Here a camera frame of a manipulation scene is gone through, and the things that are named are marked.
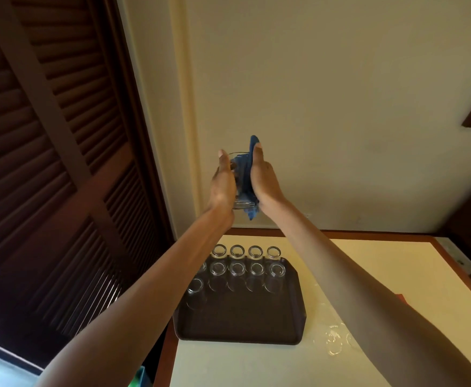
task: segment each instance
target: forearm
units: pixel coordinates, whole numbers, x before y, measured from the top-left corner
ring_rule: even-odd
[[[289,202],[276,203],[269,211],[390,384],[471,385],[470,362],[430,322],[399,301]]]
[[[187,232],[115,303],[79,333],[42,373],[38,386],[126,386],[226,230],[216,210]]]

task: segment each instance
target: white tabletop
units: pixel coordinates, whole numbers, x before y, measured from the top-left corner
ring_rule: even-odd
[[[220,243],[228,249],[239,244],[246,250],[252,245],[282,250],[300,279],[307,312],[303,339],[296,346],[180,341],[171,386],[388,385],[351,342],[346,326],[286,238],[225,235]],[[404,295],[471,361],[471,291],[430,243],[334,243],[391,291]]]

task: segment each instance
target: cleaning cloth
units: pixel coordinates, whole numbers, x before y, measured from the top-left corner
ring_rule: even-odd
[[[258,199],[253,191],[251,185],[251,165],[253,163],[253,147],[258,143],[257,136],[250,137],[250,151],[248,153],[237,155],[232,159],[235,163],[235,179],[238,190],[238,201],[247,201],[252,203],[251,207],[245,208],[244,211],[248,214],[248,218],[253,218],[258,213]]]

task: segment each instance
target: hand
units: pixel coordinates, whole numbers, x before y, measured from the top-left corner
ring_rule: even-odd
[[[264,161],[261,143],[253,148],[253,164],[251,166],[251,185],[258,198],[258,205],[265,215],[270,216],[277,204],[287,200],[278,184],[277,175],[270,163]]]
[[[221,149],[218,152],[218,156],[219,167],[210,183],[210,199],[207,209],[218,211],[222,215],[223,220],[226,221],[225,224],[228,229],[232,226],[234,221],[232,208],[234,206],[237,188],[234,174],[230,170],[228,154]]]

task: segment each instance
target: wooden shutter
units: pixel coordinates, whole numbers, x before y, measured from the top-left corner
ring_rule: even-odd
[[[0,0],[0,345],[45,366],[172,243],[113,0]]]

